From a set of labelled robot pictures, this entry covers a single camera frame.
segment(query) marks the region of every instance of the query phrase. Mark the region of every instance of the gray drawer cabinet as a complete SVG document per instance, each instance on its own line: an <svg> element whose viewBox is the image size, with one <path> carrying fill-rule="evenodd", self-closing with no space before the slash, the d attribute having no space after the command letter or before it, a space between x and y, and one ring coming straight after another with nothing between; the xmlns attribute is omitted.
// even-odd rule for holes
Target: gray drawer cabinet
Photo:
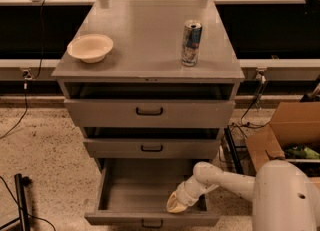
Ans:
<svg viewBox="0 0 320 231"><path fill-rule="evenodd" d="M180 43L192 18L206 30L190 68L180 63ZM105 59L85 64L65 53L52 74L101 170L96 207L85 218L144 228L215 225L206 197L184 213L166 212L195 163L215 157L244 78L214 3L98 0L77 36L97 31L114 40Z"/></svg>

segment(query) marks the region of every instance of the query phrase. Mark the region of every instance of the concrete floor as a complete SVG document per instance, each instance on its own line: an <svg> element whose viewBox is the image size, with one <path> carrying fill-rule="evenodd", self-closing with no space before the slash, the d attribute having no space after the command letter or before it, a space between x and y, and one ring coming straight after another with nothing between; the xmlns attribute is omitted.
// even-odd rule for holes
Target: concrete floor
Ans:
<svg viewBox="0 0 320 231"><path fill-rule="evenodd" d="M49 220L56 230L138 230L128 227L91 226L84 213L94 209L100 172L82 144L82 134L73 125L62 97L28 97L29 109L21 123L9 136L0 140L0 175L15 193L14 175L29 176L32 184L26 189L32 214ZM23 97L0 97L0 136L8 131L24 112ZM245 108L234 110L232 122L239 122ZM266 123L274 105L252 109L250 122ZM215 164L226 169L217 158ZM246 173L250 161L243 161ZM252 230L251 203L218 188L209 194L213 213L220 219L215 227L163 228L163 230L217 231ZM0 224L16 205L0 182ZM47 223L32 221L33 230L53 230Z"/></svg>

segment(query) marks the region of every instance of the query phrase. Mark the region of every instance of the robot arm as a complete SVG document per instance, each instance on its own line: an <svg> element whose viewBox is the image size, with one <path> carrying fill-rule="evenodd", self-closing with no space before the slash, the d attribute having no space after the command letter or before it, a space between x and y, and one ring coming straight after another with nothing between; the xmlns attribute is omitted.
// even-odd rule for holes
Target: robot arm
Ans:
<svg viewBox="0 0 320 231"><path fill-rule="evenodd" d="M320 226L320 190L294 165L274 160L256 177L224 172L206 163L172 193L167 210L178 213L218 186L253 203L254 231L310 230Z"/></svg>

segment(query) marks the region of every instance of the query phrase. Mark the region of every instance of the black handle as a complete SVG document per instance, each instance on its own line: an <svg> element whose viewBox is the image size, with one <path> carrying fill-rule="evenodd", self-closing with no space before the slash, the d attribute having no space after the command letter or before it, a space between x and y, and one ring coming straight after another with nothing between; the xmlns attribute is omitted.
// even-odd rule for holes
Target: black handle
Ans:
<svg viewBox="0 0 320 231"><path fill-rule="evenodd" d="M146 149L144 145L141 145L141 151L142 152L161 152L163 150L163 146L160 145L159 149Z"/></svg>
<svg viewBox="0 0 320 231"><path fill-rule="evenodd" d="M158 111L143 111L137 107L136 113L137 115L143 115L143 116L159 116L163 114L163 108L161 107Z"/></svg>
<svg viewBox="0 0 320 231"><path fill-rule="evenodd" d="M142 226L143 228L160 229L160 228L162 228L162 226L163 226L163 220L161 220L159 226L148 226L148 225L145 225L145 224L144 224L144 220L142 219L142 220L141 220L141 226Z"/></svg>

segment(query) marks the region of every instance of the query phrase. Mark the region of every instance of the white bowl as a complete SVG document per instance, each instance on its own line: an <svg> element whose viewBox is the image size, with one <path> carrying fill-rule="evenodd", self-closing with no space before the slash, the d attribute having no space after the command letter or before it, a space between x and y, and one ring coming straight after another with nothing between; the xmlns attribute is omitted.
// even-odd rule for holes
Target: white bowl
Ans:
<svg viewBox="0 0 320 231"><path fill-rule="evenodd" d="M67 47L67 52L83 62L96 63L103 60L112 47L113 41L108 36L90 34L72 40Z"/></svg>

